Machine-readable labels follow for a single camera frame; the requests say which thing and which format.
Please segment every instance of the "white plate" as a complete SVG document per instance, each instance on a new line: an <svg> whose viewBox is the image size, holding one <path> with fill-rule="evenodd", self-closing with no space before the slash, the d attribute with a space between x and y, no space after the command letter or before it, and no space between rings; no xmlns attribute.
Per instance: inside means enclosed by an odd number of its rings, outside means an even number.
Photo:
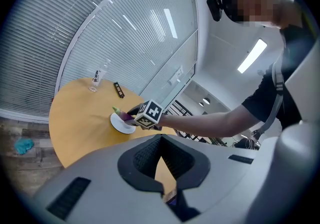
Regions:
<svg viewBox="0 0 320 224"><path fill-rule="evenodd" d="M113 127L123 134L132 134L135 132L136 127L126 124L116 113L110 116L110 121Z"/></svg>

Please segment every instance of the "yellow table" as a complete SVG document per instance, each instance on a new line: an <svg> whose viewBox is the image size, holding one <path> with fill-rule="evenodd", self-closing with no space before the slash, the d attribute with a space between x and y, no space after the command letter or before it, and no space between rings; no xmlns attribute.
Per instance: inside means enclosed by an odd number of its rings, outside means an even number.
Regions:
<svg viewBox="0 0 320 224"><path fill-rule="evenodd" d="M50 137L64 167L94 150L128 140L154 134L175 135L175 131L168 127L163 127L162 131L137 127L132 134L117 131L110 122L110 115L114 112L112 106L128 111L144 102L143 98L121 85L125 96L120 98L114 84L107 80L101 81L97 92L90 91L91 80L82 78L66 84L51 105ZM165 194L176 187L176 181L162 158L157 165L155 179L162 182Z"/></svg>

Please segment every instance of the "person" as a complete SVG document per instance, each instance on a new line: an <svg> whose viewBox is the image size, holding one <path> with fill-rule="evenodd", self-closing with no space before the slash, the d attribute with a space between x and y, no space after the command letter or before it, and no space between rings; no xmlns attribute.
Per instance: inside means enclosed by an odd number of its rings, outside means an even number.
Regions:
<svg viewBox="0 0 320 224"><path fill-rule="evenodd" d="M220 3L233 22L254 22L280 30L284 42L281 66L284 82L315 43L318 32L310 26L301 0L222 0ZM276 95L271 65L258 89L237 108L225 113L200 116L163 115L158 125L202 137L232 137L260 121L265 122L271 113ZM282 106L276 118L279 119L282 129L301 120L294 100L285 86Z"/></svg>

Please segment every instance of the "black t-shirt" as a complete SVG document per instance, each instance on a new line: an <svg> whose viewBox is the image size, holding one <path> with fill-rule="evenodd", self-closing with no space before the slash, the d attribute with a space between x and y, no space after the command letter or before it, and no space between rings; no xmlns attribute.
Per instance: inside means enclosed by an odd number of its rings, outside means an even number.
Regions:
<svg viewBox="0 0 320 224"><path fill-rule="evenodd" d="M313 47L315 35L310 30L304 14L302 14L302 28L289 25L281 29L280 34L285 45L281 72L284 82L286 82ZM270 115L276 95L277 91L272 80L272 65L270 65L258 89L242 105L257 119L265 122ZM297 106L285 86L283 88L283 104L276 118L279 119L282 129L301 120Z"/></svg>

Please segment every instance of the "shoulder strap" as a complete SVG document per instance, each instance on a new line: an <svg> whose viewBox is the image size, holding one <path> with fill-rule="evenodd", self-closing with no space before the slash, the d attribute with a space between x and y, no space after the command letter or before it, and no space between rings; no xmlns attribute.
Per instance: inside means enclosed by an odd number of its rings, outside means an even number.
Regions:
<svg viewBox="0 0 320 224"><path fill-rule="evenodd" d="M284 92L284 77L281 72L282 67L282 59L283 59L283 52L276 60L275 63L272 65L272 81L276 89L276 97L274 100L273 107L271 109L270 115L265 121L265 123L257 130L252 132L252 135L255 139L259 140L260 136L265 133L266 130L270 128L273 122L276 119L276 116L279 112L279 109L283 102L283 92Z"/></svg>

